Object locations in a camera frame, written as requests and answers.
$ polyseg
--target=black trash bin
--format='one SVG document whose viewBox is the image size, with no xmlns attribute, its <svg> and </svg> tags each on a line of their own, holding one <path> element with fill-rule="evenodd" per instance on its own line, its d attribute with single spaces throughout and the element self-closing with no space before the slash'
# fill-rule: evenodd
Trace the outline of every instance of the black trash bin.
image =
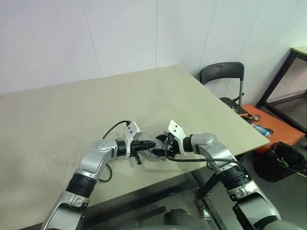
<svg viewBox="0 0 307 230">
<path fill-rule="evenodd" d="M 276 182 L 306 170 L 306 159 L 292 146 L 278 142 L 255 161 L 254 169 L 263 180 Z"/>
</svg>

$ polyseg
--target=black metal frame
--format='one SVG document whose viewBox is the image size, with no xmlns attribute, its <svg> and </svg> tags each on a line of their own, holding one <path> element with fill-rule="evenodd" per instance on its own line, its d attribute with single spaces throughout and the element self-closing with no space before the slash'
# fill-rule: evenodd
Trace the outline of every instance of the black metal frame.
<svg viewBox="0 0 307 230">
<path fill-rule="evenodd" d="M 172 196 L 172 195 L 175 195 L 175 194 L 178 194 L 178 193 L 190 190 L 190 189 L 194 189 L 194 188 L 200 188 L 199 191 L 201 191 L 202 188 L 208 186 L 206 182 L 204 181 L 203 177 L 201 176 L 201 173 L 198 170 L 192 171 L 191 174 L 194 180 L 183 182 L 181 184 L 164 189 L 162 191 L 159 191 L 157 193 L 151 194 L 143 198 L 136 198 L 134 200 L 131 200 L 119 206 L 117 205 L 117 206 L 106 207 L 98 211 L 97 210 L 93 211 L 92 207 L 87 208 L 84 213 L 85 219 L 84 219 L 84 225 L 82 229 L 91 228 L 94 225 L 97 225 L 108 219 L 120 216 L 126 212 L 136 210 L 146 205 L 150 205 L 152 203 L 160 201 L 169 196 Z M 210 212 L 211 217 L 213 218 L 218 229 L 227 230 L 221 217 L 215 210 L 213 203 L 211 202 L 210 198 L 207 196 L 207 193 L 205 193 L 204 196 L 198 196 L 198 199 L 202 200 L 202 202 L 205 204 L 205 206 Z M 20 230 L 39 230 L 41 225 L 42 223 L 27 227 L 27 228 L 23 228 Z"/>
<path fill-rule="evenodd" d="M 304 128 L 298 122 L 296 122 L 295 120 L 290 118 L 288 115 L 283 113 L 281 110 L 274 107 L 275 105 L 280 104 L 282 102 L 298 99 L 298 98 L 301 98 L 301 97 L 307 97 L 307 92 L 300 94 L 300 95 L 297 95 L 297 96 L 294 96 L 294 97 L 288 97 L 288 98 L 284 98 L 282 100 L 277 100 L 277 101 L 274 101 L 274 102 L 267 102 L 269 96 L 274 91 L 274 89 L 277 87 L 278 83 L 282 80 L 283 76 L 289 70 L 289 68 L 291 67 L 291 65 L 293 64 L 293 62 L 296 58 L 302 59 L 302 60 L 307 62 L 307 55 L 306 54 L 300 53 L 299 51 L 291 48 L 288 58 L 286 59 L 283 66 L 280 68 L 280 70 L 276 74 L 275 78 L 273 79 L 273 81 L 269 85 L 269 87 L 267 88 L 264 95 L 261 97 L 261 99 L 257 103 L 256 108 L 261 108 L 262 106 L 264 106 L 266 109 L 270 110 L 273 114 L 275 114 L 276 116 L 281 118 L 287 124 L 289 124 L 292 127 L 298 129 L 299 131 L 305 133 L 305 136 L 307 137 L 307 129 L 306 128 Z"/>
</svg>

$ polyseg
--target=black cable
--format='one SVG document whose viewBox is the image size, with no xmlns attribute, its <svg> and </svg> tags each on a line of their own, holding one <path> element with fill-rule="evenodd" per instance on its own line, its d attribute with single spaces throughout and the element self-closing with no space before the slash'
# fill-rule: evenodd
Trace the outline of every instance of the black cable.
<svg viewBox="0 0 307 230">
<path fill-rule="evenodd" d="M 126 123 L 126 125 L 128 126 L 128 125 L 131 123 L 131 121 L 120 121 L 120 122 L 116 123 L 115 125 L 113 125 L 112 128 L 110 128 L 110 129 L 106 132 L 106 134 L 104 134 L 104 136 L 103 136 L 101 139 L 106 138 L 106 136 L 107 136 L 116 126 L 118 126 L 118 125 L 121 124 L 121 123 Z"/>
<path fill-rule="evenodd" d="M 107 179 L 107 180 L 102 180 L 102 179 L 98 179 L 99 181 L 101 181 L 101 182 L 109 182 L 111 179 L 112 179 L 112 176 L 113 176 L 113 172 L 112 172 L 112 169 L 111 169 L 111 166 L 107 163 L 106 164 L 106 167 L 109 169 L 109 171 L 110 171 L 110 176 L 109 176 L 109 178 Z"/>
<path fill-rule="evenodd" d="M 170 156 L 168 155 L 168 153 L 167 153 L 168 145 L 169 145 L 169 143 L 166 143 L 164 155 L 165 155 L 166 158 L 168 158 L 170 161 L 176 161 L 176 162 L 224 161 L 224 162 L 235 163 L 235 164 L 239 165 L 239 166 L 247 173 L 247 170 L 245 169 L 245 167 L 244 167 L 240 162 L 235 161 L 235 160 L 222 159 L 222 158 L 212 158 L 212 159 L 176 159 L 176 158 L 172 158 L 172 157 L 170 157 Z"/>
<path fill-rule="evenodd" d="M 105 139 L 106 136 L 107 136 L 116 126 L 120 125 L 121 123 L 126 123 L 126 125 L 128 126 L 128 125 L 131 123 L 131 121 L 125 121 L 125 120 L 123 120 L 123 121 L 117 122 L 115 125 L 113 125 L 113 126 L 106 132 L 106 134 L 104 134 L 104 136 L 103 136 L 101 139 Z M 102 180 L 102 179 L 100 179 L 100 178 L 98 179 L 99 181 L 104 182 L 104 183 L 109 182 L 109 181 L 112 179 L 112 177 L 113 177 L 113 171 L 112 171 L 111 166 L 110 166 L 108 163 L 106 163 L 106 167 L 107 167 L 107 168 L 109 169 L 109 171 L 110 171 L 110 176 L 109 176 L 109 178 L 108 178 L 107 180 Z"/>
</svg>

